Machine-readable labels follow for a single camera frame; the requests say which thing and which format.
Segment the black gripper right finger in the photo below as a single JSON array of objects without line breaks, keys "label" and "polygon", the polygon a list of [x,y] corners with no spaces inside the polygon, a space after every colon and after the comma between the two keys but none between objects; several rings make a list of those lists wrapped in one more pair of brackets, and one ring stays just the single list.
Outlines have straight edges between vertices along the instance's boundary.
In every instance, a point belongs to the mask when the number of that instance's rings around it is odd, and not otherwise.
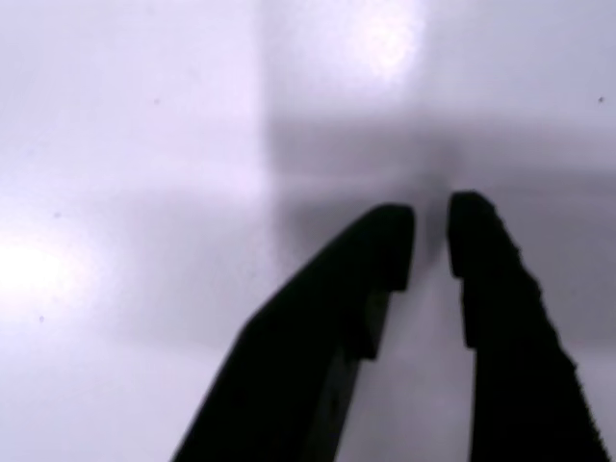
[{"label": "black gripper right finger", "polygon": [[470,460],[606,460],[577,367],[495,205],[479,192],[454,193],[447,234],[475,354]]}]

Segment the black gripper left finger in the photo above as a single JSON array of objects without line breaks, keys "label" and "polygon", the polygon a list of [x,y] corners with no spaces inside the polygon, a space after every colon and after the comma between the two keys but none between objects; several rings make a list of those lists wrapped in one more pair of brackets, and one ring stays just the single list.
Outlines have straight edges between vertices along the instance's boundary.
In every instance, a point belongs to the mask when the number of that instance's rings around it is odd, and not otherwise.
[{"label": "black gripper left finger", "polygon": [[414,235],[413,209],[383,204],[319,251],[244,325],[174,459],[334,460]]}]

